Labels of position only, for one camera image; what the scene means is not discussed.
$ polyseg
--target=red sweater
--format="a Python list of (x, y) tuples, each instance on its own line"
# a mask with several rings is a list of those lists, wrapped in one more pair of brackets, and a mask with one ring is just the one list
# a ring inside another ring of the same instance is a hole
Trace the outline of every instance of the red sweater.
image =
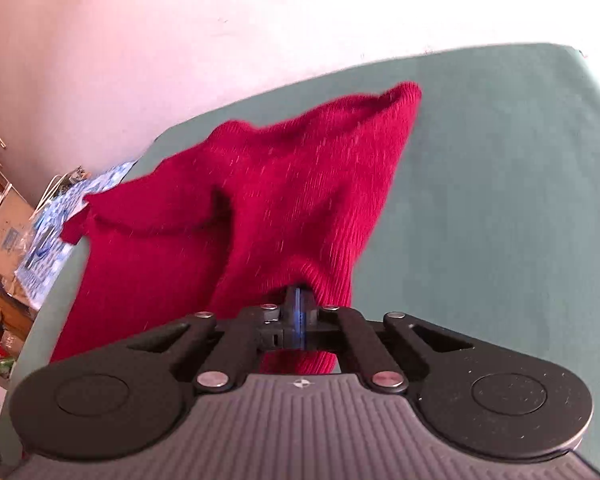
[[(272, 126), (218, 126), (153, 173), (86, 197), (64, 225), (91, 252), (53, 360), (198, 310), (231, 318), (305, 283), (349, 306), (351, 273), (378, 219), (420, 89), (350, 95)], [(284, 352), (273, 371), (328, 372), (334, 356)]]

